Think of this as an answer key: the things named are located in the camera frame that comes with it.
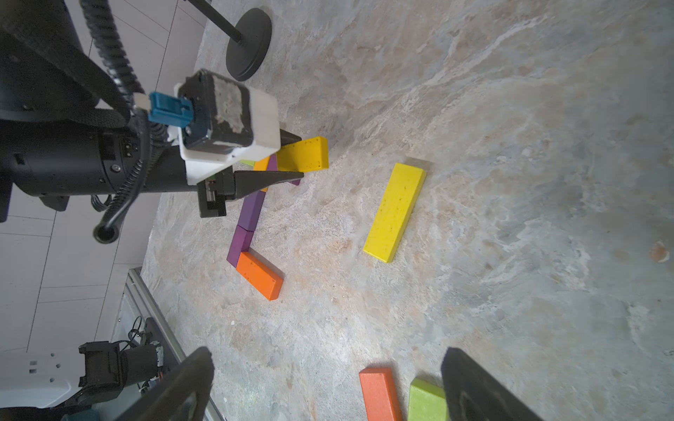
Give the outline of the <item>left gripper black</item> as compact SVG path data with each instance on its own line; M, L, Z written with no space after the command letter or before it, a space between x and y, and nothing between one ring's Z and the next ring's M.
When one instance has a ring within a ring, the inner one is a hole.
M280 130L281 146L291 145L303 139L283 129ZM273 172L237 170L227 168L198 184L198 207L202 219L226 216L226 203L262 191L282 182L302 179L302 172Z

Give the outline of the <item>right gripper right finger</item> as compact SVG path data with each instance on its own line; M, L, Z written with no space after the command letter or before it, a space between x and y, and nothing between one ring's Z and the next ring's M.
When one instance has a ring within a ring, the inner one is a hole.
M460 348L448 348L441 372L450 420L542 421Z

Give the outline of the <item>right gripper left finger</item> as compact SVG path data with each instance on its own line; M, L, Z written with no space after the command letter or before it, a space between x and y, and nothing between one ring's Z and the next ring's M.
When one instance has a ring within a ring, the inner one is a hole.
M213 379L212 353L199 347L117 420L204 420Z

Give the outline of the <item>purple block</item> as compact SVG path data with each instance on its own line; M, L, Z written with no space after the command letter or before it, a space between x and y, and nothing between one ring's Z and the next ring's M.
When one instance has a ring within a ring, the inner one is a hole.
M251 233L256 230L265 196L265 191L256 191L244 198L238 226Z
M234 267L237 268L240 255L249 251L250 244L254 237L254 233L246 230L241 226L236 226L232 242L229 247L226 260Z
M270 161L268 163L267 170L273 171L273 172L283 172L283 170L280 169L279 166L278 166L276 154L272 154L272 156L270 156ZM301 180L300 179L291 180L291 181L289 181L289 183L293 184L295 186L300 186Z

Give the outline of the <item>amber long block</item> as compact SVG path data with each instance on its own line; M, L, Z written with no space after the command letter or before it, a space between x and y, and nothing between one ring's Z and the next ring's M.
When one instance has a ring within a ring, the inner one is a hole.
M262 159L261 161L257 161L254 165L254 171L266 171L268 169L269 164L270 164L270 156Z

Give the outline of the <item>yellow short block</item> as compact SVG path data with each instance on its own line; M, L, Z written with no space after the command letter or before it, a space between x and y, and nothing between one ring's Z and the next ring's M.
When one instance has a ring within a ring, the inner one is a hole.
M328 139L315 137L285 145L276 157L278 171L308 173L329 169Z

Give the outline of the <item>orange long block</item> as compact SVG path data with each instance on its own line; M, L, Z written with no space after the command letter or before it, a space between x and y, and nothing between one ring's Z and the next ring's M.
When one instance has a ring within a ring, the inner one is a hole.
M284 278L253 254L241 253L236 270L269 301L279 297Z

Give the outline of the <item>yellow long block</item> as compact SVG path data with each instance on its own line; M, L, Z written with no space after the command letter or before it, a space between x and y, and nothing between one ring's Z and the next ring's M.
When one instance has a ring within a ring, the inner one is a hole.
M391 263L426 179L426 171L403 163L393 168L363 251Z

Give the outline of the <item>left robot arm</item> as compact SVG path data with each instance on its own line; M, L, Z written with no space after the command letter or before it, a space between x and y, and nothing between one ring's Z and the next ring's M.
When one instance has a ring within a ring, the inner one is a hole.
M101 65L84 54L62 1L1 4L2 212L14 189L57 212L89 196L103 214L94 239L110 244L143 193L194 191L208 219L303 178L233 169L299 141L279 128L275 99L245 84L268 52L270 16L254 8L232 24L207 1L196 7L230 38L229 74L202 69L167 96L140 85L107 2L81 4Z

